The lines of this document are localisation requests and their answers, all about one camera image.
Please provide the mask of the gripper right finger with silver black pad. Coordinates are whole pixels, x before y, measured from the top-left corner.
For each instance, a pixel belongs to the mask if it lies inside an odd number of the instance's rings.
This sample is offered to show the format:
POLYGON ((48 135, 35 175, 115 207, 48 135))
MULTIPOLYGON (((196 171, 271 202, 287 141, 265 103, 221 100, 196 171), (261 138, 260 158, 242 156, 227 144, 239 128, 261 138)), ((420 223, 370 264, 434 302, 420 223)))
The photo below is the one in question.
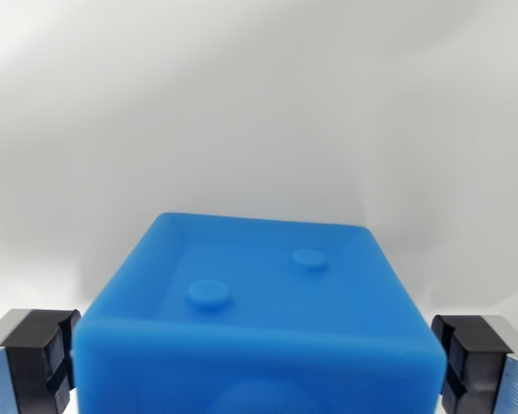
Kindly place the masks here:
POLYGON ((447 413, 518 413, 518 331, 504 317, 437 315, 431 329, 447 356, 447 413))

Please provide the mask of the gripper left finger with silver black pad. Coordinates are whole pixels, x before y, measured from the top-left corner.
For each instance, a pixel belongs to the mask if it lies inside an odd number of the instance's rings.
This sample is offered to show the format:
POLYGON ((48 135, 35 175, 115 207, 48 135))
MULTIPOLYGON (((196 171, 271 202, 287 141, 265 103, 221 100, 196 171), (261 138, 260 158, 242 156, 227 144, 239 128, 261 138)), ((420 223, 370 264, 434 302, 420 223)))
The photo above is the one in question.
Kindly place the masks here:
POLYGON ((0 413, 62 413, 75 388, 78 310, 11 309, 0 319, 0 413))

